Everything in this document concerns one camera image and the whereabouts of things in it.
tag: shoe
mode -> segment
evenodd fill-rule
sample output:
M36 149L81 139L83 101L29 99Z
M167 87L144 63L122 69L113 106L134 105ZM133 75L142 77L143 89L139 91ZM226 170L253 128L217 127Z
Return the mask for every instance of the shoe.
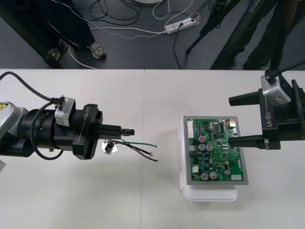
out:
M57 47L50 49L48 54L51 54L56 60L59 60L61 53L59 52L59 46L61 45L62 39L59 40Z
M106 55L106 51L97 42L94 42L93 45L87 48L90 48L92 55L96 59L103 58Z

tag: white connector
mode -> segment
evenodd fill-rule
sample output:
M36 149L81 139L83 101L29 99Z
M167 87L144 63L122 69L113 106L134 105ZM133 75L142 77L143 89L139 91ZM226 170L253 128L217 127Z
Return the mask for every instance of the white connector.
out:
M194 129L192 121L187 121L187 134L189 136L189 139L194 138Z
M165 31L167 32L167 34L171 34L171 33L177 32L181 23L183 25L180 27L179 31L180 30L184 30L184 29L186 29L188 27L191 27L191 26L195 25L196 24L196 20L192 19L192 18L187 18L187 19L184 19L183 21L179 21L179 22L176 22L174 24L167 25L165 27Z

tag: silver metal plate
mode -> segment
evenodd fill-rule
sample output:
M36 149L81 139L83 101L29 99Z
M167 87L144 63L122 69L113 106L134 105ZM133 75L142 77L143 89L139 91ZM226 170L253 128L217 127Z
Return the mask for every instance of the silver metal plate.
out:
M263 95L273 106L289 103L291 98L283 91L279 77L275 78L275 84L271 85L265 78L261 77Z

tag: green wire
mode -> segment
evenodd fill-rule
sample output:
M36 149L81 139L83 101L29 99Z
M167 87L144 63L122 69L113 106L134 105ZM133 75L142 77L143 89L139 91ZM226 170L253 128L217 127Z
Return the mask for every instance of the green wire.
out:
M155 146L155 145L148 144L148 143L140 143L140 142L116 142L116 143L114 143L114 145L116 145L116 144L134 144L134 145L152 146L152 147L157 148L157 146Z

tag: yellow warning sticker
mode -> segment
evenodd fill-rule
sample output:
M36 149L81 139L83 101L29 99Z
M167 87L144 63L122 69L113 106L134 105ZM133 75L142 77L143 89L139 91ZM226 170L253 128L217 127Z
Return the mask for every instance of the yellow warning sticker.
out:
M2 110L3 108L7 107L7 104L0 104L0 110Z

